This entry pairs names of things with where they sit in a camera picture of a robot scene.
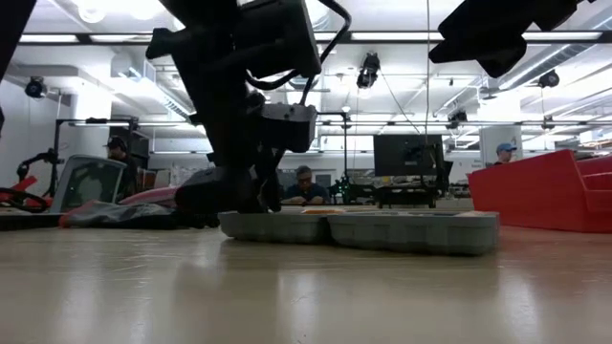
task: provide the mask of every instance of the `gray container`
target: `gray container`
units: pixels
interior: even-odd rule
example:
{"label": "gray container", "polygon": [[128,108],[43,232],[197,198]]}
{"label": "gray container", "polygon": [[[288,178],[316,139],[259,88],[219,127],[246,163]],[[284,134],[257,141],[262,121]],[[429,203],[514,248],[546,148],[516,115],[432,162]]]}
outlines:
{"label": "gray container", "polygon": [[330,244],[325,215],[283,212],[277,214],[219,214],[221,230],[230,238],[283,244]]}
{"label": "gray container", "polygon": [[343,246],[399,252],[482,255],[497,246],[494,213],[372,212],[329,216],[334,240]]}

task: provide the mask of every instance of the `ceiling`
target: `ceiling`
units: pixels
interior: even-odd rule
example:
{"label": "ceiling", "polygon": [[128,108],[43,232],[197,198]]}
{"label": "ceiling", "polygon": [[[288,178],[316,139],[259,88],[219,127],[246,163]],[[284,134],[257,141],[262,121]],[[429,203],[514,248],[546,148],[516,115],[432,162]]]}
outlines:
{"label": "ceiling", "polygon": [[[130,11],[145,11],[158,6],[155,0],[98,0],[109,10],[98,23],[81,20],[76,3],[84,0],[38,0],[26,32],[151,32],[157,27],[175,30],[174,18],[160,11],[148,20],[137,20]],[[353,16],[354,31],[435,31],[438,24],[449,15],[461,0],[339,0]],[[592,30],[595,22],[601,22],[603,15],[612,17],[612,4],[599,0],[594,4],[583,2],[579,10],[559,29]],[[319,26],[321,30],[334,31],[341,26],[341,20],[330,15]],[[309,101],[321,112],[339,111],[342,107],[351,108],[353,121],[390,121],[390,120],[446,120],[447,114],[456,108],[465,109],[470,120],[527,120],[542,119],[545,114],[571,118],[606,116],[612,110],[612,87],[609,83],[607,68],[612,67],[609,56],[612,46],[598,45],[578,56],[556,66],[561,84],[554,89],[541,90],[537,87],[522,85],[496,99],[485,100],[486,95],[477,90],[482,86],[494,85],[476,62],[457,62],[432,64],[427,59],[427,51],[433,47],[425,44],[355,44],[339,45],[325,61],[320,82],[309,95]],[[563,48],[561,45],[535,45],[509,75],[516,75],[527,67],[541,61]],[[142,92],[132,92],[130,87],[121,87],[109,73],[109,64],[114,55],[128,52],[135,60],[144,60],[145,47],[19,47],[14,56],[17,65],[71,65],[92,75],[101,83],[108,85],[117,96],[113,113],[141,117],[141,121],[151,121],[167,110],[158,98]],[[367,92],[358,91],[355,80],[366,53],[378,53],[382,70],[378,81]],[[178,102],[190,107],[190,101],[178,77],[171,58],[164,57],[150,61],[157,70],[157,82]],[[283,87],[266,93],[270,102],[293,102],[300,93]],[[572,135],[589,130],[590,127],[576,127],[563,131],[562,135],[548,135],[547,140],[567,140]],[[462,136],[462,140],[472,141],[477,131],[468,126],[449,133],[442,126],[427,128],[430,133],[443,133]],[[197,130],[185,128],[143,129],[149,136],[156,138],[199,138],[203,135]],[[356,126],[352,135],[376,135],[379,133],[408,133],[414,129],[409,126]],[[339,135],[339,127],[321,127],[320,135]],[[529,135],[541,135],[541,128],[526,128]]]}

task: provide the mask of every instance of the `desk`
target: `desk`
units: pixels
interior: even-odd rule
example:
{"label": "desk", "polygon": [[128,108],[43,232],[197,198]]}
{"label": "desk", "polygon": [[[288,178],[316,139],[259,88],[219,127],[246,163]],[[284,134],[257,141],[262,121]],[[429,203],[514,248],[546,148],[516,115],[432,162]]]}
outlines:
{"label": "desk", "polygon": [[0,232],[0,280],[6,343],[612,342],[612,235],[504,228],[451,258],[35,229]]}

